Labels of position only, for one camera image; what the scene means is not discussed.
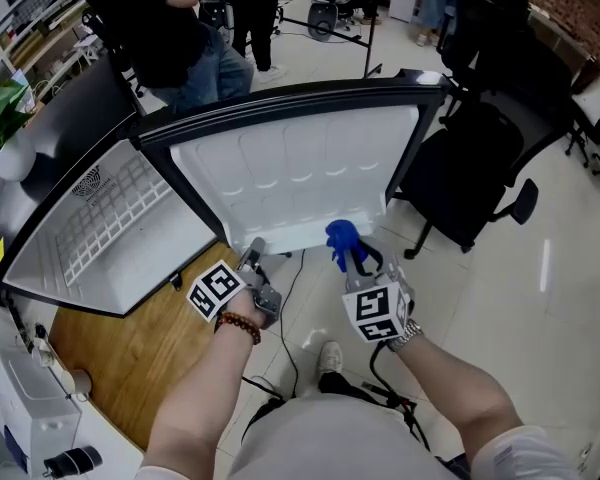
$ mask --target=refrigerator door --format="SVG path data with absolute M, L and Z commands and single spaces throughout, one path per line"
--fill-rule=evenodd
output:
M 320 82 L 148 116 L 130 137 L 220 239 L 277 254 L 386 213 L 448 90 L 442 75 Z

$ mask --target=wristwatch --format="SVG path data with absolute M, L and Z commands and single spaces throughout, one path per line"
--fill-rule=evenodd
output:
M 392 352 L 398 352 L 402 347 L 404 347 L 412 338 L 416 336 L 424 336 L 424 332 L 422 332 L 422 328 L 416 323 L 415 320 L 409 318 L 407 321 L 407 325 L 404 326 L 405 334 L 404 336 L 400 336 L 398 338 L 394 338 L 387 346 Z

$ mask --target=white floor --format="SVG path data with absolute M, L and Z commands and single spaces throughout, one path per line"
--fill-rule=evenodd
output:
M 297 0 L 285 12 L 305 19 L 307 9 L 308 1 Z M 372 66 L 384 63 L 382 76 L 394 76 L 400 68 L 444 71 L 433 48 L 419 48 L 408 37 L 408 25 L 383 19 L 372 55 Z M 362 27 L 363 34 L 368 30 Z M 288 23 L 283 31 L 306 34 L 306 29 Z M 289 72 L 270 85 L 358 78 L 365 54 L 353 44 L 322 44 L 283 34 L 273 39 L 273 57 Z M 159 106 L 150 98 L 144 103 L 149 110 Z M 414 317 L 429 338 L 496 377 L 522 419 L 544 427 L 577 463 L 580 450 L 600 429 L 600 181 L 582 167 L 577 152 L 566 157 L 565 148 L 562 140 L 542 152 L 506 194 L 503 206 L 528 177 L 538 185 L 538 205 L 526 225 L 510 219 L 488 225 L 467 255 L 434 231 L 416 260 L 401 263 L 416 292 Z M 401 256 L 413 246 L 422 225 L 407 203 L 393 201 L 376 236 Z M 295 255 L 273 276 L 283 295 L 299 263 Z M 351 328 L 340 300 L 343 290 L 344 278 L 330 261 L 330 251 L 308 250 L 284 310 L 284 330 L 277 326 L 263 333 L 246 375 L 262 375 L 290 394 L 293 370 L 281 346 L 283 332 L 300 368 L 300 390 L 313 379 L 317 354 L 327 340 L 342 345 L 345 375 L 352 382 L 373 382 L 368 369 L 372 348 Z M 379 363 L 396 389 L 417 399 L 416 416 L 433 451 L 443 458 L 460 453 L 457 432 L 426 400 L 406 368 L 388 353 Z M 248 421 L 266 398 L 243 383 L 219 446 L 216 478 L 226 476 Z

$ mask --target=hand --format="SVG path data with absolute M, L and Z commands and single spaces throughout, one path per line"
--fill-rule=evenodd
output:
M 242 290 L 231 299 L 227 304 L 227 311 L 248 318 L 258 328 L 262 328 L 264 325 L 265 315 L 253 303 L 253 292 L 251 290 Z

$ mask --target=wooden panel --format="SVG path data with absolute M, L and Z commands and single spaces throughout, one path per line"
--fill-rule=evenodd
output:
M 122 320 L 58 310 L 51 344 L 67 368 L 89 372 L 95 405 L 143 450 L 160 402 L 211 339 L 213 325 L 185 296 L 193 280 L 220 259 L 235 268 L 239 258 L 215 244 L 185 269 L 182 291 L 164 286 Z

